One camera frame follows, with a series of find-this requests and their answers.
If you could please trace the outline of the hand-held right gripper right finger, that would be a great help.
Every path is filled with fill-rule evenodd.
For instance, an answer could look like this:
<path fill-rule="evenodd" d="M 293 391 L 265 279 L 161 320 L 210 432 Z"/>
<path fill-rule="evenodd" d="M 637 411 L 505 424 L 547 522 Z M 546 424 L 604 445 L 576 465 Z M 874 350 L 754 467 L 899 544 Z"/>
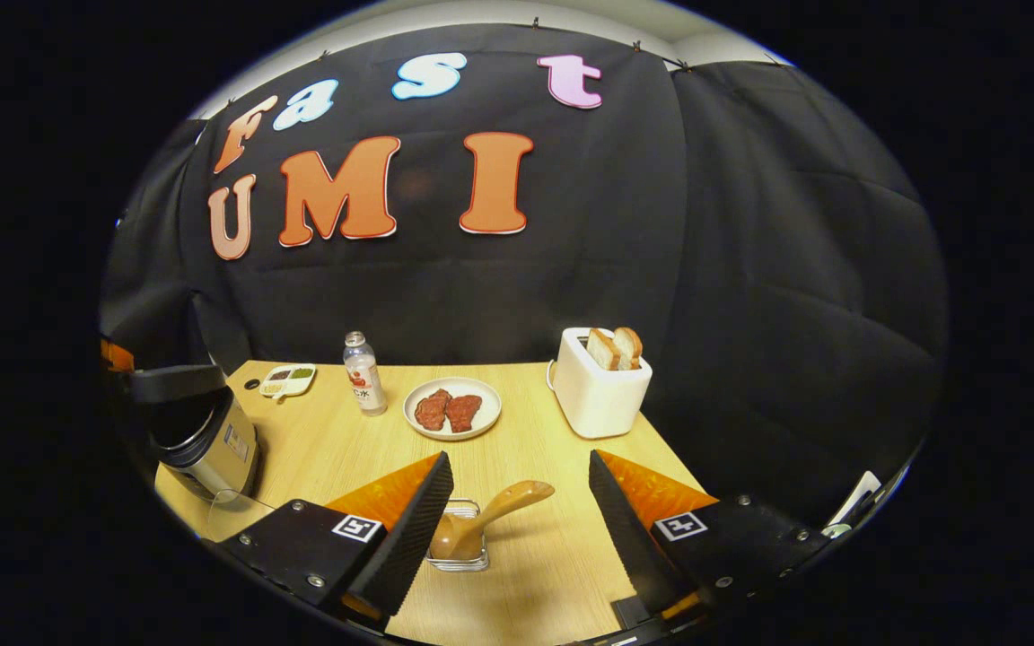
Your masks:
<path fill-rule="evenodd" d="M 714 498 L 611 451 L 591 451 L 588 486 L 645 612 L 666 620 L 771 597 L 832 543 L 757 496 Z"/>

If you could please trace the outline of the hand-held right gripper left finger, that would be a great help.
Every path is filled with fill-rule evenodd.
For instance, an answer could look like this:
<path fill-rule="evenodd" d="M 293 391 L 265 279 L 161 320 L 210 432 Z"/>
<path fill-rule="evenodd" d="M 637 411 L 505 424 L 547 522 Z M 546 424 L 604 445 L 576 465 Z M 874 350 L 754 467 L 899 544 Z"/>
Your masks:
<path fill-rule="evenodd" d="M 398 613 L 454 488 L 444 451 L 333 502 L 216 495 L 216 543 L 303 604 L 373 630 Z"/>

